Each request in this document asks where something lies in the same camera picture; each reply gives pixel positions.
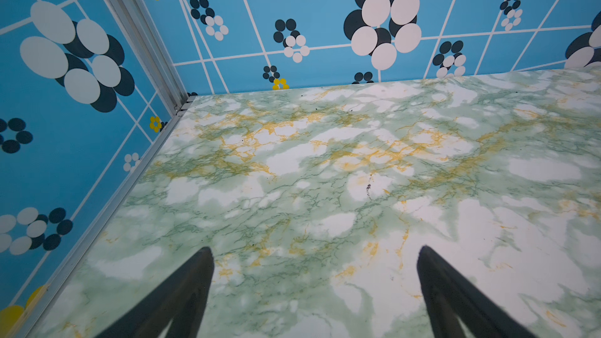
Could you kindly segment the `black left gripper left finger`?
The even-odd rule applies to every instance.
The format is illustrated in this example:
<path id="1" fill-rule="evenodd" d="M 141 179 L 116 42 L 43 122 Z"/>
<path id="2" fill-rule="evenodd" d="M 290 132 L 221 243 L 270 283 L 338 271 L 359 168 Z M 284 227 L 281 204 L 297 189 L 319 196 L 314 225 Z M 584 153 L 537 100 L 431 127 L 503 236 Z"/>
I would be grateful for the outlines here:
<path id="1" fill-rule="evenodd" d="M 196 337 L 203 320 L 214 258 L 203 247 L 99 337 Z"/>

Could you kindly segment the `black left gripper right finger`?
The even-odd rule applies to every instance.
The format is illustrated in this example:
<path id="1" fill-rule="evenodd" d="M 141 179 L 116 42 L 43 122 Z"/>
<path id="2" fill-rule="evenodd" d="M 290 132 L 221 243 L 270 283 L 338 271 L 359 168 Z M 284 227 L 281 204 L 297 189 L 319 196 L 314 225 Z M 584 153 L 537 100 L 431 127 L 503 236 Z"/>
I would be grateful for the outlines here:
<path id="1" fill-rule="evenodd" d="M 429 246 L 420 249 L 417 272 L 436 337 L 533 337 L 534 334 L 461 275 Z"/>

